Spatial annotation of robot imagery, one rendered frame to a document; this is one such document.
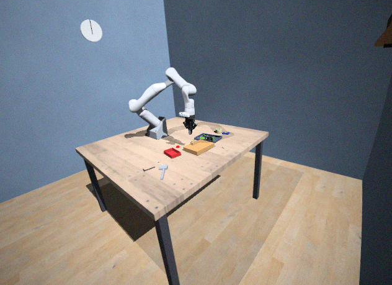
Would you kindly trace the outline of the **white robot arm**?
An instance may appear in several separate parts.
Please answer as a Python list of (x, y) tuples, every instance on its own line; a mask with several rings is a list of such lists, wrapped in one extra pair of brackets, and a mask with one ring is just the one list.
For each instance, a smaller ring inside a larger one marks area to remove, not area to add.
[(142, 97), (139, 98), (139, 100), (132, 99), (128, 103), (130, 111), (133, 113), (137, 113), (138, 116), (140, 116), (143, 120), (149, 123), (149, 125), (151, 125), (152, 127), (157, 127), (160, 123), (160, 120), (143, 106), (173, 83), (176, 83), (176, 85), (182, 90), (182, 95), (185, 102), (185, 112), (180, 112), (179, 115), (184, 117), (190, 117), (190, 115), (195, 114), (194, 100), (191, 100), (188, 97), (196, 94), (197, 90), (195, 86), (190, 83), (187, 83), (183, 78), (181, 78), (174, 68), (168, 68), (166, 70), (166, 76), (168, 78), (167, 81), (151, 85), (144, 92)]

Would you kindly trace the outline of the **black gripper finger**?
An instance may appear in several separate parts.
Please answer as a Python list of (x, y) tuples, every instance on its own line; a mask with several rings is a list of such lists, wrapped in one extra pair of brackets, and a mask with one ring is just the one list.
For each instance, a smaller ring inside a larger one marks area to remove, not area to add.
[(197, 126), (197, 124), (195, 122), (194, 122), (194, 126), (193, 125), (191, 126), (191, 122), (189, 122), (189, 127), (190, 127), (189, 133), (190, 133), (190, 135), (192, 134), (192, 130), (194, 128), (196, 128), (196, 126)]
[(188, 130), (190, 130), (189, 122), (188, 122), (188, 121), (187, 121), (187, 123), (184, 121), (183, 124), (184, 124), (184, 126), (185, 126)]

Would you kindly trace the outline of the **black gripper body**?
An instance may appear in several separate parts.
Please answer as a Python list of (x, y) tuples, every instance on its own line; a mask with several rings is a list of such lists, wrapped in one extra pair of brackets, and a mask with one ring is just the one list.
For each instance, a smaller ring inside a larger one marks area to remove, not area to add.
[(187, 121), (191, 122), (191, 126), (192, 126), (195, 122), (195, 115), (190, 115), (190, 117), (185, 117), (185, 122), (187, 123)]

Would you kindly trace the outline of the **light wooden bench board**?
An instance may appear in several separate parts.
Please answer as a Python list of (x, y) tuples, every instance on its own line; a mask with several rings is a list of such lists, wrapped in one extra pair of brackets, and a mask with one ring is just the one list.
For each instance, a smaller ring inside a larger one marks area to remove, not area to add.
[(203, 152), (213, 148), (214, 146), (215, 143), (200, 139), (197, 140), (197, 143), (195, 145), (189, 144), (184, 146), (184, 151), (198, 156)]

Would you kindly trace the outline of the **red open tray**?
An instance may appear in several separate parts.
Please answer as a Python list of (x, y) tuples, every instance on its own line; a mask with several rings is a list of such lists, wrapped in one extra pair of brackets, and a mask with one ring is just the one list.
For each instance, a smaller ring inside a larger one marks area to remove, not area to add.
[(164, 150), (164, 154), (167, 155), (170, 158), (175, 158), (177, 156), (181, 156), (181, 152), (174, 149), (174, 148), (170, 148), (167, 150)]

